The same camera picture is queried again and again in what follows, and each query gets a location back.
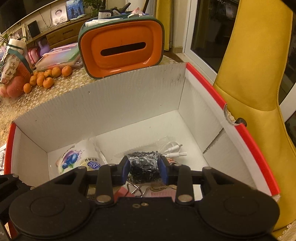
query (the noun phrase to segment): blue painting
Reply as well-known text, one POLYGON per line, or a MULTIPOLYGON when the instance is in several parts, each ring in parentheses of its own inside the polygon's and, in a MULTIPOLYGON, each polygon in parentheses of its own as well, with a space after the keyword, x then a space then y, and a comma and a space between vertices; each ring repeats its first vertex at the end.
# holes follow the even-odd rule
POLYGON ((77 18, 84 14, 82 0, 69 0, 67 1, 67 14, 68 19, 77 18))

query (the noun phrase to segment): blue logo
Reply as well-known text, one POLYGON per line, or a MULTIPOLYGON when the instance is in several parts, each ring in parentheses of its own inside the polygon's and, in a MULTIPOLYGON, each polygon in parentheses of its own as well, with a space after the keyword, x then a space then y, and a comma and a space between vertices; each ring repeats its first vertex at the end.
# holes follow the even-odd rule
POLYGON ((87 165, 92 169, 98 169, 101 166, 99 163, 95 161, 90 161, 87 165))

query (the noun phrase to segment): cardboard box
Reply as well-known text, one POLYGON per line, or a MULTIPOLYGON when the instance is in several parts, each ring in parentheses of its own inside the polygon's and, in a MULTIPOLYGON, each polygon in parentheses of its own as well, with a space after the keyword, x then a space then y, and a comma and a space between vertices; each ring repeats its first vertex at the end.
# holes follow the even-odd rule
MULTIPOLYGON (((73 143, 94 137, 109 163, 119 153, 171 136, 192 170, 216 168, 274 196, 278 185, 243 124, 190 64, 153 66, 103 78, 18 117, 9 133, 5 173, 38 186, 58 175, 56 160, 73 143)), ((198 185, 195 200, 202 198, 198 185)))

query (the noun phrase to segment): yellow chair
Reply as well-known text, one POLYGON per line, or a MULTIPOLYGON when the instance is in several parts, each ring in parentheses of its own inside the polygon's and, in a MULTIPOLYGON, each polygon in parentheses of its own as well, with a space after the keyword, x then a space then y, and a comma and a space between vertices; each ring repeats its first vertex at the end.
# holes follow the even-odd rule
POLYGON ((296 151, 278 102, 287 63, 292 11, 281 0, 240 0, 214 88, 247 128, 281 190, 275 230, 296 219, 296 151))

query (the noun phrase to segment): television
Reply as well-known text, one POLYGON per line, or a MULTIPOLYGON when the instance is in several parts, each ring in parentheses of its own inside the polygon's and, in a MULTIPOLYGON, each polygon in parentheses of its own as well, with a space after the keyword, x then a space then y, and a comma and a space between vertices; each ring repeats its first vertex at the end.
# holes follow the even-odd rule
POLYGON ((4 0, 0 3, 0 33, 54 0, 4 0))

